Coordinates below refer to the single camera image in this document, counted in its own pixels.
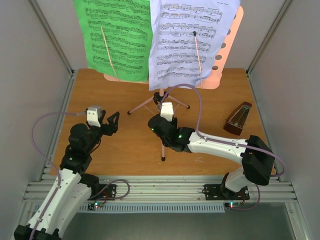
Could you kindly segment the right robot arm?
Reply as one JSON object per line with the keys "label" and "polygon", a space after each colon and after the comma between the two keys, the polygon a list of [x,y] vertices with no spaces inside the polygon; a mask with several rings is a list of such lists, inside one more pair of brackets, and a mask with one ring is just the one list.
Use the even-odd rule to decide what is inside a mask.
{"label": "right robot arm", "polygon": [[250,184],[267,186],[275,158],[263,140],[251,135],[249,139],[230,139],[204,134],[190,127],[178,127],[178,119],[153,116],[148,127],[162,144],[176,152],[202,153],[231,160],[240,165],[224,175],[219,193],[231,199]]}

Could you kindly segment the brown wooden metronome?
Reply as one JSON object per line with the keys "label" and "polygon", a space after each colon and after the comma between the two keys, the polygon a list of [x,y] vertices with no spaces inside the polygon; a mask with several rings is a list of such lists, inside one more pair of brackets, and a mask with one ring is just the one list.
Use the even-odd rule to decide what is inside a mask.
{"label": "brown wooden metronome", "polygon": [[226,118],[223,129],[230,134],[240,136],[246,125],[251,108],[252,104],[250,102],[242,102]]}

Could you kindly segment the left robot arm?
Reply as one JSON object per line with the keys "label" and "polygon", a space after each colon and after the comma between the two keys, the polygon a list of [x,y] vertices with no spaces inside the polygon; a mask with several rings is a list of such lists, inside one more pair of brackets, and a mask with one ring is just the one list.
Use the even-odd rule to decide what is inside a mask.
{"label": "left robot arm", "polygon": [[98,106],[86,109],[86,122],[70,129],[69,144],[61,160],[57,177],[43,203],[27,222],[18,225],[16,240],[60,240],[79,207],[101,193],[99,178],[87,174],[92,152],[103,136],[118,130],[120,113],[115,112],[103,122],[106,111]]}

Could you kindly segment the green sheet music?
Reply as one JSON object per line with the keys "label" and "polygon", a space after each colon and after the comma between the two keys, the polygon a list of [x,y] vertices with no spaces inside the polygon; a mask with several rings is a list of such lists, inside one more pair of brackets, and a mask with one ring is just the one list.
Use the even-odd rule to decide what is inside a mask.
{"label": "green sheet music", "polygon": [[153,39],[148,0],[75,0],[88,68],[146,82]]}

